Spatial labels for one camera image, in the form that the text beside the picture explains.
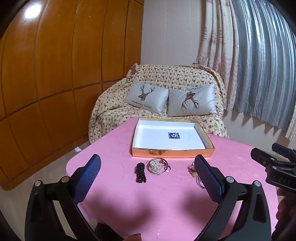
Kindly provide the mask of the person's right hand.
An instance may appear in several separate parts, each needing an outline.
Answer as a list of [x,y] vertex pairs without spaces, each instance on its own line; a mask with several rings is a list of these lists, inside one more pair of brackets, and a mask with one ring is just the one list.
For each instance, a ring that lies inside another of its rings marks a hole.
[[290,217],[295,216],[295,194],[279,188],[277,195],[282,196],[283,199],[278,204],[276,219],[282,220],[286,214]]

